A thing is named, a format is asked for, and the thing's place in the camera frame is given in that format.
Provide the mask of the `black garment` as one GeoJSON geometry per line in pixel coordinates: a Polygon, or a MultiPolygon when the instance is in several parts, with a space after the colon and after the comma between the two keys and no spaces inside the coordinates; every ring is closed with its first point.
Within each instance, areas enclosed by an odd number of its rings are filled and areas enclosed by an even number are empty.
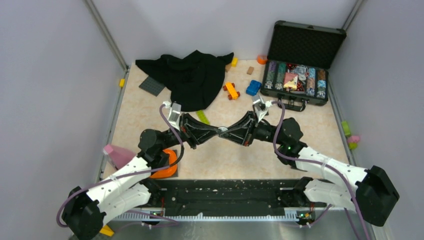
{"type": "Polygon", "coordinates": [[[205,110],[220,92],[226,66],[234,53],[214,56],[193,51],[184,58],[163,54],[158,59],[139,59],[135,65],[171,91],[170,99],[184,112],[205,110]]]}

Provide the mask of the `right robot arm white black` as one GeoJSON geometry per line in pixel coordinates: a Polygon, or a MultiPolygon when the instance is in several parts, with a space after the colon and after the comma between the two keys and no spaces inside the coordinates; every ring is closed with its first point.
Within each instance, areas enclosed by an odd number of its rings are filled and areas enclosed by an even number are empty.
{"type": "Polygon", "coordinates": [[[303,133],[293,118],[280,119],[277,126],[259,122],[254,112],[229,127],[219,127],[219,136],[243,146],[253,140],[273,144],[278,159],[291,168],[314,172],[322,179],[310,179],[293,192],[299,206],[321,202],[360,211],[367,223],[382,227],[400,195],[386,171],[343,163],[314,150],[301,141],[303,133]]]}

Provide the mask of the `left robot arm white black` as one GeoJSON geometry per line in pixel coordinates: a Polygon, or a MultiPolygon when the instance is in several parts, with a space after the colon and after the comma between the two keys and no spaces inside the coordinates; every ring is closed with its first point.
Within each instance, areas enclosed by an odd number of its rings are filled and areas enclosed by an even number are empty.
{"type": "Polygon", "coordinates": [[[165,119],[169,129],[144,130],[139,139],[140,152],[109,177],[92,186],[74,188],[59,208],[57,224],[69,228],[80,240],[91,240],[115,217],[135,207],[154,207],[160,193],[147,187],[152,174],[174,167],[184,155],[184,143],[192,149],[225,132],[226,127],[205,124],[190,114],[178,115],[174,121],[165,119]],[[169,162],[166,149],[181,146],[180,156],[169,162]]]}

